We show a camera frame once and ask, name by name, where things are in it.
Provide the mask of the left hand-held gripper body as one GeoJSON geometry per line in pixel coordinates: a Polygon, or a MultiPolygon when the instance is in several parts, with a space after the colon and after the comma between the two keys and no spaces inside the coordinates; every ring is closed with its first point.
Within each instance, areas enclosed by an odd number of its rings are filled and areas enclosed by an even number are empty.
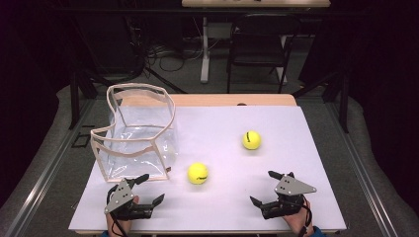
{"type": "Polygon", "coordinates": [[[147,204],[136,204],[133,202],[131,181],[133,179],[122,179],[108,191],[107,205],[104,212],[111,214],[117,220],[148,219],[152,215],[153,209],[147,204]]]}

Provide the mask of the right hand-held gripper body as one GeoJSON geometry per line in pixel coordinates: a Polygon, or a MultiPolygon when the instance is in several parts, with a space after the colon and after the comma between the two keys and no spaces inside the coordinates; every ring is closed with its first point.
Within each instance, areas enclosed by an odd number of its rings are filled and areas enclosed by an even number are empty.
{"type": "Polygon", "coordinates": [[[265,219],[293,215],[298,213],[304,204],[304,195],[316,192],[316,188],[293,176],[293,172],[283,174],[274,192],[275,201],[262,204],[262,215],[265,219]]]}

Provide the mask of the yellow tennis ball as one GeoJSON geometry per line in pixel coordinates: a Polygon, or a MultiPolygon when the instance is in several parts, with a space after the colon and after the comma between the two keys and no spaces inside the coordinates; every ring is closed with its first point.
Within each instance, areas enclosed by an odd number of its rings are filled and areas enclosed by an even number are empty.
{"type": "Polygon", "coordinates": [[[243,134],[242,144],[246,149],[255,150],[261,145],[261,135],[254,130],[248,130],[243,134]]]}
{"type": "Polygon", "coordinates": [[[194,185],[203,184],[207,180],[208,174],[208,168],[203,163],[194,163],[188,168],[188,179],[194,185]]]}

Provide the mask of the clear bag with beige trim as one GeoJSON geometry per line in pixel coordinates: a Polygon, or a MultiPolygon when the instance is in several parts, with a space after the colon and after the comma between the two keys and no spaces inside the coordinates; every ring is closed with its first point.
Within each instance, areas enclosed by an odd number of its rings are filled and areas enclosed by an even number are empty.
{"type": "Polygon", "coordinates": [[[91,131],[91,147],[107,182],[147,174],[166,180],[177,154],[176,106],[161,87],[127,83],[107,90],[109,124],[91,131]]]}

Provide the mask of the person's left hand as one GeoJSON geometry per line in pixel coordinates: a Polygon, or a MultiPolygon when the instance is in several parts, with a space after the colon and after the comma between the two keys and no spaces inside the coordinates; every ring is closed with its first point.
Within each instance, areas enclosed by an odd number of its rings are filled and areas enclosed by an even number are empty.
{"type": "Polygon", "coordinates": [[[109,213],[106,214],[107,231],[110,237],[122,237],[130,232],[132,221],[131,220],[118,220],[114,221],[109,213]]]}

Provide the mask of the person's right hand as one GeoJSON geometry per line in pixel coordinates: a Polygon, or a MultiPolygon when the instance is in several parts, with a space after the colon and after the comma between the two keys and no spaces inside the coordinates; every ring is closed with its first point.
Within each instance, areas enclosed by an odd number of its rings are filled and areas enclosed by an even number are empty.
{"type": "Polygon", "coordinates": [[[297,237],[310,237],[314,229],[312,223],[306,223],[308,217],[308,210],[302,207],[298,213],[284,216],[284,221],[297,237]]]}

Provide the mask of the black tripod leg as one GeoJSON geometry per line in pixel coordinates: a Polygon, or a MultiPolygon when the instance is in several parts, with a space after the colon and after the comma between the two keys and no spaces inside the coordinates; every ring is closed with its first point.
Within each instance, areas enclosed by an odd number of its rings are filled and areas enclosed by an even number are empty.
{"type": "Polygon", "coordinates": [[[172,90],[174,90],[178,94],[188,94],[186,91],[182,90],[172,82],[168,81],[167,79],[163,78],[161,75],[159,75],[157,72],[155,72],[153,69],[149,67],[144,68],[147,72],[149,72],[151,75],[156,77],[160,82],[165,84],[166,86],[170,87],[172,90]]]}

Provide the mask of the black metal stand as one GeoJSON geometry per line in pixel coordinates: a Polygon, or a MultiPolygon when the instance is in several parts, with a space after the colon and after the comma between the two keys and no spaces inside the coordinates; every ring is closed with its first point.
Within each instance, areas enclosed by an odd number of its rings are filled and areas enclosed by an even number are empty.
{"type": "Polygon", "coordinates": [[[73,129],[79,121],[79,94],[77,84],[77,73],[73,72],[70,76],[70,99],[71,99],[71,124],[70,129],[73,129]]]}

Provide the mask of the black folding chair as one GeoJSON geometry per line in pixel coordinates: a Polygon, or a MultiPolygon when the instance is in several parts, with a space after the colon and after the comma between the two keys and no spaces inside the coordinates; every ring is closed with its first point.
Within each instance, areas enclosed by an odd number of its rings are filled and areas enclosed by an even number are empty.
{"type": "Polygon", "coordinates": [[[283,69],[278,79],[281,93],[292,52],[293,40],[299,33],[301,21],[294,15],[247,14],[237,18],[230,28],[227,57],[227,92],[230,92],[233,66],[269,67],[283,69]]]}

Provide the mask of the beige desk with white legs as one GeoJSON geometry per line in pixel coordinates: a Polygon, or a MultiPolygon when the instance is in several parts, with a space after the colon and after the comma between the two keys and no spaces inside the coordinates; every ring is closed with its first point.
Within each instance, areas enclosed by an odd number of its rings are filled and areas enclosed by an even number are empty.
{"type": "MultiPolygon", "coordinates": [[[[328,8],[330,0],[182,0],[184,8],[204,9],[204,10],[232,10],[237,9],[321,9],[328,8]]],[[[210,79],[210,46],[209,39],[227,39],[227,29],[229,23],[210,23],[207,17],[203,17],[202,23],[202,42],[203,59],[201,82],[207,83],[210,79]]]]}

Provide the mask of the aluminium floor rail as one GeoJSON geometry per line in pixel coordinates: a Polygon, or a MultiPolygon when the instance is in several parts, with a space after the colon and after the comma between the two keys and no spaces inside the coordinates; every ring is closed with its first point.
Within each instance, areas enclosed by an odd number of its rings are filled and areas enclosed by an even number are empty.
{"type": "Polygon", "coordinates": [[[339,121],[338,109],[334,104],[326,103],[325,107],[328,114],[331,116],[335,129],[338,131],[339,136],[343,139],[347,150],[350,153],[350,163],[353,171],[356,174],[358,183],[363,190],[364,196],[369,204],[369,207],[374,215],[376,223],[380,229],[383,237],[399,237],[397,231],[394,228],[392,221],[386,211],[381,198],[379,197],[377,190],[372,183],[370,175],[359,155],[355,144],[349,133],[346,133],[342,128],[339,121]]]}
{"type": "Polygon", "coordinates": [[[32,163],[5,205],[0,208],[0,237],[22,237],[50,185],[59,171],[64,155],[77,136],[94,100],[86,99],[73,122],[67,102],[62,102],[32,163]]]}

